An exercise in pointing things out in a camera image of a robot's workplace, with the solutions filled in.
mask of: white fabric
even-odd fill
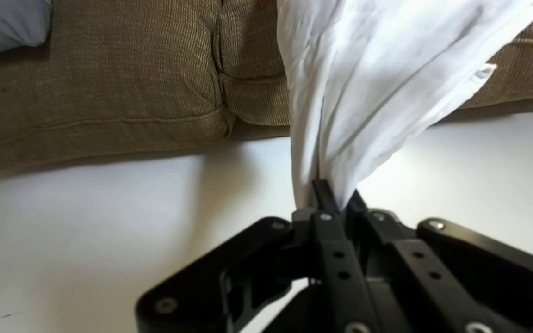
[[[278,0],[296,206],[339,208],[407,140],[464,104],[533,23],[533,0]]]

